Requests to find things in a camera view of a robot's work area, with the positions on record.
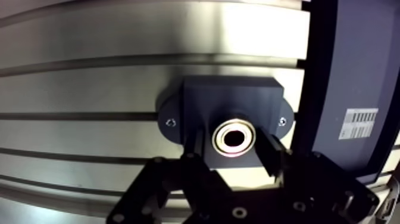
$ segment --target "metal plate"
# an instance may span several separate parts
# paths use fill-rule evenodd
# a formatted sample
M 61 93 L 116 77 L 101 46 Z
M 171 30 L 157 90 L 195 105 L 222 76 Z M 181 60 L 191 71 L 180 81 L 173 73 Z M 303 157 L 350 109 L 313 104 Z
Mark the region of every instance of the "metal plate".
M 98 217 L 81 216 L 51 209 L 18 203 L 0 197 L 1 220 L 4 223 L 41 223 L 41 224 L 103 224 Z
M 305 11 L 221 2 L 126 2 L 84 10 L 66 8 L 1 28 L 0 68 L 177 53 L 304 59 L 309 17 Z
M 78 2 L 77 0 L 3 0 L 2 7 L 0 8 L 0 18 L 7 18 L 12 15 L 21 16 L 22 13 L 26 14 L 35 14 L 38 11 L 45 11 L 46 13 L 52 13 L 56 10 L 60 10 L 60 8 L 68 7 L 72 4 L 63 4 L 65 2 Z M 129 0 L 119 0 L 119 2 L 129 2 Z M 254 4 L 266 4 L 266 5 L 275 5 L 279 7 L 292 8 L 294 10 L 301 10 L 301 0 L 253 0 L 253 1 L 227 1 L 227 2 L 247 2 Z M 79 2 L 86 4 L 93 4 L 93 1 Z M 110 4 L 110 1 L 95 1 L 94 4 Z
M 139 158 L 156 156 L 179 158 L 183 152 L 181 145 L 174 144 L 162 136 L 156 122 L 1 120 L 0 153 L 1 148 Z
M 52 71 L 0 79 L 0 113 L 155 111 L 182 75 L 273 76 L 298 110 L 303 70 L 247 66 L 130 66 Z

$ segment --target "white sticker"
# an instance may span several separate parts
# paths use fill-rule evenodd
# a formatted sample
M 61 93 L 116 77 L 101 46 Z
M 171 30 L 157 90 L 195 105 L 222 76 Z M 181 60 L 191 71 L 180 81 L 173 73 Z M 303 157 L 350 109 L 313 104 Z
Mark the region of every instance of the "white sticker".
M 374 128 L 378 108 L 349 108 L 346 111 L 339 140 L 368 138 Z

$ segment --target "reflective metal surface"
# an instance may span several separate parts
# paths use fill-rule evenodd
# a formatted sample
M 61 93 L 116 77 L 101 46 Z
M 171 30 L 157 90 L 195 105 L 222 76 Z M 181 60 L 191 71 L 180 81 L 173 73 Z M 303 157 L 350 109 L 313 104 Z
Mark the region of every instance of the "reflective metal surface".
M 181 145 L 163 137 L 155 122 L 0 120 L 0 148 L 139 158 L 178 158 L 183 152 Z
M 60 3 L 68 3 L 77 0 L 2 0 L 2 7 L 0 8 L 0 18 L 10 17 L 12 15 L 19 15 L 22 13 L 34 13 L 38 10 L 43 10 L 43 8 L 50 9 L 60 9 L 65 7 L 65 4 Z M 119 2 L 138 2 L 132 0 L 119 0 Z M 253 4 L 266 4 L 266 5 L 274 5 L 284 8 L 292 8 L 295 10 L 301 10 L 301 0 L 237 0 L 237 1 L 226 1 L 226 2 L 247 2 Z
M 0 113 L 155 112 L 165 88 L 192 74 L 273 76 L 297 111 L 309 21 L 300 8 L 300 0 L 3 0 Z M 0 187 L 65 200 L 36 203 L 48 210 L 21 204 L 35 204 L 22 193 L 13 198 L 21 203 L 0 198 L 0 219 L 103 223 L 55 210 L 97 216 L 89 201 L 114 203 L 140 172 L 126 161 L 181 153 L 152 121 L 0 120 Z M 274 181 L 262 167 L 219 172 L 236 188 Z
M 273 76 L 297 111 L 304 71 L 248 66 L 130 66 L 3 77 L 0 112 L 155 111 L 157 97 L 170 82 L 192 74 Z
M 0 68 L 176 53 L 305 58 L 308 22 L 305 11 L 238 3 L 125 2 L 65 8 L 1 28 Z
M 2 223 L 34 224 L 103 224 L 99 217 L 82 216 L 51 209 L 18 203 L 0 197 L 0 217 Z

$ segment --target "screw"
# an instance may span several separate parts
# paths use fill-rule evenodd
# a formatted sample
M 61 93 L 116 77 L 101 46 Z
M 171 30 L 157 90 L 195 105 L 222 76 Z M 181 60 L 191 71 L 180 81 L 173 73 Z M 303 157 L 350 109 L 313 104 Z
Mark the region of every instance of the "screw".
M 176 126 L 176 121 L 175 121 L 175 119 L 170 118 L 170 119 L 167 120 L 165 125 L 167 125 L 168 127 L 175 127 Z
M 305 212 L 305 204 L 303 202 L 296 201 L 293 203 L 293 208 L 297 211 Z
M 237 219 L 244 219 L 247 216 L 247 210 L 243 207 L 236 207 L 232 210 L 232 215 Z
M 125 219 L 125 216 L 123 216 L 122 214 L 115 214 L 112 217 L 112 220 L 116 223 L 121 223 L 123 220 Z
M 281 126 L 281 127 L 283 127 L 283 126 L 285 126 L 286 125 L 286 118 L 284 118 L 284 117 L 281 117 L 280 119 L 279 119 L 279 126 Z

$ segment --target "bolt head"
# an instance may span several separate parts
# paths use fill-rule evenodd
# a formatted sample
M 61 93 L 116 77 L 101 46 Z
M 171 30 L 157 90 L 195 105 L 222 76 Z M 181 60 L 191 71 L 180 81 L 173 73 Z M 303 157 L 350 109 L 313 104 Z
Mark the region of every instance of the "bolt head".
M 176 121 L 173 118 L 170 118 L 166 121 L 165 125 L 167 125 L 168 127 L 175 127 L 176 126 Z
M 286 118 L 281 117 L 281 118 L 279 119 L 279 126 L 283 127 L 283 126 L 286 125 L 286 123 L 287 123 Z

